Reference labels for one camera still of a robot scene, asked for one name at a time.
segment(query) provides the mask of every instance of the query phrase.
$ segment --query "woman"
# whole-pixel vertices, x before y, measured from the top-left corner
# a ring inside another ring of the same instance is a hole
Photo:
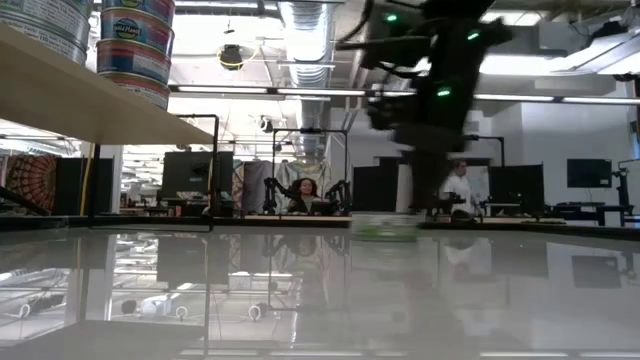
[[[294,193],[300,194],[303,203],[298,204],[297,201],[291,200],[289,206],[287,206],[288,212],[308,213],[311,211],[311,204],[313,204],[314,201],[320,201],[320,197],[318,197],[318,185],[312,179],[298,179],[293,182],[291,189]]]

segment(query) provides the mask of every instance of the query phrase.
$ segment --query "computer monitor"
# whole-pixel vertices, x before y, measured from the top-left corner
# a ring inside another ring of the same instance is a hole
[[[492,203],[522,202],[522,211],[544,212],[544,169],[542,165],[489,168],[489,193]]]
[[[611,188],[611,160],[567,159],[567,187]]]
[[[209,190],[211,152],[168,152],[164,154],[162,173],[162,197],[179,198],[179,193],[193,193],[206,197]],[[219,162],[214,166],[213,180],[216,188],[231,193],[233,153],[219,152]]]

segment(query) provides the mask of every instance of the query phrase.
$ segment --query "dark hair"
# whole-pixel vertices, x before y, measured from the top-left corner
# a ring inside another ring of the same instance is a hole
[[[460,167],[462,164],[467,164],[464,159],[454,159],[451,161],[451,170],[455,170]]]
[[[316,184],[315,180],[310,178],[300,178],[294,181],[293,184],[291,184],[291,189],[296,193],[300,193],[300,187],[302,186],[302,182],[305,180],[309,180],[311,182],[311,195],[318,197],[318,184]]]

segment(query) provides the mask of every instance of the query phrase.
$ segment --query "wooden shelf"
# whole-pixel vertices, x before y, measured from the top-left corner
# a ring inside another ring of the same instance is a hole
[[[103,145],[210,144],[212,135],[0,24],[0,118]]]

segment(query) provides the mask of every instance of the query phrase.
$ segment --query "can label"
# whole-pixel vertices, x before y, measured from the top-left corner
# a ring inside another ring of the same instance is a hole
[[[87,43],[89,22],[73,6],[58,0],[0,0],[0,9],[44,21],[81,44]]]
[[[62,1],[73,6],[85,17],[85,19],[88,19],[91,16],[91,10],[93,10],[93,0],[62,0]]]
[[[102,74],[105,78],[113,81],[128,91],[145,98],[147,101],[167,110],[169,106],[169,95],[171,91],[166,86],[161,86],[153,80],[146,80],[137,75],[126,74]]]
[[[153,48],[129,41],[106,40],[98,43],[97,71],[133,73],[166,84],[171,60]]]
[[[138,41],[171,56],[171,29],[160,20],[137,10],[103,11],[102,38]]]
[[[173,0],[103,0],[102,8],[123,7],[140,10],[164,21],[168,26],[173,23],[176,5]]]
[[[46,29],[42,29],[23,21],[4,17],[4,14],[0,14],[0,23],[5,23],[11,26],[15,30],[41,42],[44,46],[65,56],[77,64],[84,65],[87,60],[87,53],[83,49],[80,49],[72,42],[69,42],[51,31],[47,31]]]

